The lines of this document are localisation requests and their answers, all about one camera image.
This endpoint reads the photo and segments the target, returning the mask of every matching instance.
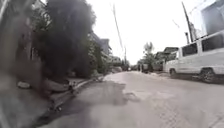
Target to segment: window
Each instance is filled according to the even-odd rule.
[[[182,48],[183,56],[189,56],[198,53],[197,44],[191,44]]]
[[[218,48],[223,48],[224,43],[223,43],[223,36],[222,35],[216,35],[211,38],[208,38],[206,40],[202,41],[202,51],[210,51],[210,50],[215,50]]]
[[[166,61],[171,61],[171,60],[175,60],[177,58],[177,52],[171,53],[168,57]]]

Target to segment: street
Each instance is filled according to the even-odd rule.
[[[223,128],[224,86],[122,72],[93,83],[41,128]]]

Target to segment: white van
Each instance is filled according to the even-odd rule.
[[[165,71],[171,77],[180,74],[199,75],[207,83],[224,75],[224,31],[203,37],[171,54]]]

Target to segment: roof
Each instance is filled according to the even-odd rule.
[[[175,52],[175,51],[178,51],[178,47],[166,47],[165,49],[164,49],[164,53],[171,53],[171,52]]]

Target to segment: van window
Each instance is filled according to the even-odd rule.
[[[208,38],[206,40],[202,41],[202,51],[210,51],[215,50],[218,48],[223,48],[223,36],[222,35],[216,35],[214,37]]]
[[[197,44],[191,44],[182,48],[183,56],[189,56],[198,53]]]

